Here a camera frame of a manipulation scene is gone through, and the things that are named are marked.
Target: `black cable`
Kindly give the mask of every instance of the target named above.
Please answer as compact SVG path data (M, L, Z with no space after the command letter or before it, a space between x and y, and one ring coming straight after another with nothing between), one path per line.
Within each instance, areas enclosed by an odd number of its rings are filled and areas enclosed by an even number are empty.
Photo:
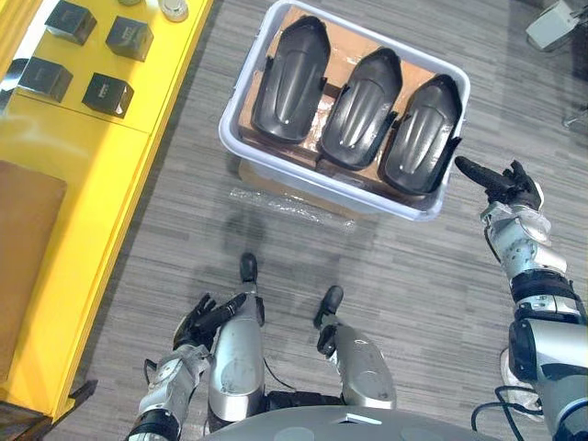
M296 388L290 386L288 383L286 383L286 382L282 381L281 379L279 379L278 377L276 377L274 372L272 372L272 369L269 368L269 365L267 364L267 360L265 357L264 357L264 363L266 364L267 372L269 372L269 375L271 375L275 381L277 381L279 384L281 384L285 388L296 391Z
M474 411L471 413L471 430L474 432L478 432L478 425L476 424L476 420L478 418L478 414L483 411L484 409L489 409L491 407L501 407L506 415L506 419L508 420L508 424L510 425L511 429L513 430L514 436L516 437L517 441L525 441L521 433L519 432L518 428L516 427L515 420L511 415L509 409L515 409L520 413L527 413L530 415L542 415L543 411L532 411L527 409L525 406L513 402L505 401L501 392L503 390L524 390L528 392L534 392L534 390L529 388L523 388L520 386L500 386L494 390L494 393L498 397L499 401L497 402L487 402L485 404L481 404L480 406L476 407Z
M501 392L503 390L522 390L525 392L533 392L533 393L537 394L535 392L535 390L530 389L530 388L524 388L522 386L499 386L498 388L496 388L494 390L494 394L498 398L498 401L501 403L507 403L507 401L504 399L503 395L501 394ZM513 431L516 439L523 440L523 436L521 435L521 433L518 430L518 427L516 426L515 420L513 419L513 416L511 415L511 411L506 406L503 406L503 411L504 411L504 416L506 416L506 421L508 421L508 425L511 426L511 430Z
M484 239L486 239L486 243L488 244L488 246L490 247L490 251L492 251L492 254L494 254L494 257L496 258L496 260L498 261L498 263L500 264L500 257L498 257L498 254L496 254L496 250L494 250L494 247L492 246L491 242L490 242L490 238L488 237L488 230L490 229L490 227L486 227L484 228Z
M149 358L145 358L145 362L143 363L143 375L145 376L145 381L147 381L147 386L151 384L151 379L149 378L149 374L147 373L147 368L151 370L157 370L157 363Z

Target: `black plastic part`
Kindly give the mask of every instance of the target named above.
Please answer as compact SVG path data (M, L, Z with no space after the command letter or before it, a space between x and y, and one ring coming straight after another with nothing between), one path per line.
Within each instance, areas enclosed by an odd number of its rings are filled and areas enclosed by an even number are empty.
M316 350L330 358L336 349L334 344L334 335L337 333L337 327L333 324L325 326L319 335L319 341L316 344Z
M330 55L326 27L317 17L302 17L284 29L275 58L267 60L252 125L280 142L304 141L321 101Z
M147 23L116 17L108 33L107 46L117 55L144 62L153 42Z
M364 57L334 103L319 142L331 162L351 170L371 164L394 121L402 89L401 61L392 49Z
M290 407L304 406L343 406L339 397L321 395L315 392L283 392L272 391L267 394L267 412Z
M225 421L219 418L215 412L210 409L209 405L209 430L211 433L216 432L217 430L221 430L223 427L226 427L229 424L232 424L230 421Z
M526 309L526 305L521 305L515 316L517 319L522 318L544 318L546 320L555 320L558 322L577 322L586 324L586 311L583 307L582 300L573 291L572 283L564 276L554 271L532 270L521 273L513 278L511 282L511 294L514 302L531 296L557 296L566 299L572 299L576 303L576 308L580 312L580 317L573 314L560 314L553 312L535 312Z
M337 285L331 286L321 301L321 306L312 321L316 329L321 328L322 317L325 314L336 314L343 301L343 289Z
M588 430L582 430L576 434L572 433L570 429L566 425L566 420L570 418L573 414L580 411L583 415L588 415L588 410L584 409L588 407L588 402L583 401L578 403L575 406L572 406L565 414L562 415L560 419L560 427L558 427L558 431L553 436L553 441L586 441L588 440Z
M580 300L566 277L548 270L526 271L514 277L511 294L515 303L526 297L543 295Z
M82 102L96 112L124 118L133 94L132 87L126 81L94 73Z
M174 416L163 409L157 409L148 411L137 418L127 439L133 435L155 434L164 437L168 441L177 441L179 439L179 429L179 424Z
M51 34L83 45L96 26L96 19L89 9L62 0L51 11L45 26Z
M419 87L409 101L379 173L409 195L436 190L460 138L454 138L462 107L456 83L438 75Z
M32 57L18 85L61 103L72 78L72 74L62 65Z
M553 381L559 381L560 379L565 379L566 377L574 375L584 375L585 377L588 377L588 367L566 365L564 363L549 363L541 366L541 370L546 379L551 379Z
M257 323L261 328L266 324L266 306L261 297L255 297L255 305L257 306Z
M526 320L511 323L508 331L508 365L523 382L537 379L535 337Z
M244 253L241 256L239 274L243 283L257 282L257 259L252 253Z
M528 303L522 303L520 308L514 312L514 319L517 321L524 319L547 320L550 322L577 323L584 324L581 317L575 314L559 314L556 312L533 311Z

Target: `white plastic bin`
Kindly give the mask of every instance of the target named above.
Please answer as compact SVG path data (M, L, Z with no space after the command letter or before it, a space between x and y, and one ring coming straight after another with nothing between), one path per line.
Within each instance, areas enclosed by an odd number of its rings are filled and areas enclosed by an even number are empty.
M415 201L411 205L404 205L400 202L370 193L364 189L337 181L329 176L296 165L285 159L278 158L242 141L239 135L238 122L247 91L251 86L254 72L264 69L267 49L291 6L299 7L308 12L309 15L332 21L343 28L350 29L359 35L376 41L381 46L392 48L401 59L407 62L411 62L437 74L451 75L458 85L459 96L463 106L461 118L455 129L455 136L460 134L469 99L469 78L457 66L427 55L404 43L350 23L347 20L316 7L296 0L280 0L268 9L259 33L254 40L254 44L245 59L232 97L222 114L219 124L219 135L222 143L234 154L250 161L258 175L311 193L319 198L328 199L360 213L391 213L411 221L429 221L435 218L443 205L443 197L447 190L451 165L447 168L441 185L434 193Z

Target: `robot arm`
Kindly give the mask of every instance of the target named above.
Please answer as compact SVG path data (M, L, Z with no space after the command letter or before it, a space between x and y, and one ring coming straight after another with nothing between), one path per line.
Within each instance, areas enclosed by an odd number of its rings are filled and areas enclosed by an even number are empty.
M509 368L536 390L555 440L588 436L586 312L550 246L543 194L518 162L499 175L464 157L458 168L486 188L485 236L514 300Z
M210 349L217 329L236 314L245 301L239 294L216 310L206 295L179 324L174 351L159 363L149 391L139 405L139 416L129 441L177 441L187 418L187 406L210 366Z

